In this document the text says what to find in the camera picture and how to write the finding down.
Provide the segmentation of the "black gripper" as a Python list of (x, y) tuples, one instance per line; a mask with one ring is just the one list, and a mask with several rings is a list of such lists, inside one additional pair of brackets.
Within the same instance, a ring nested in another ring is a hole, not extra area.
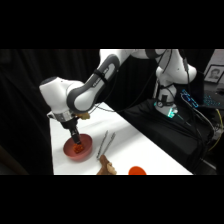
[(62, 122), (61, 125), (64, 129), (70, 130), (71, 138), (73, 139), (74, 143), (81, 143), (79, 132), (77, 129), (75, 129), (77, 126), (76, 119), (71, 119), (69, 121)]

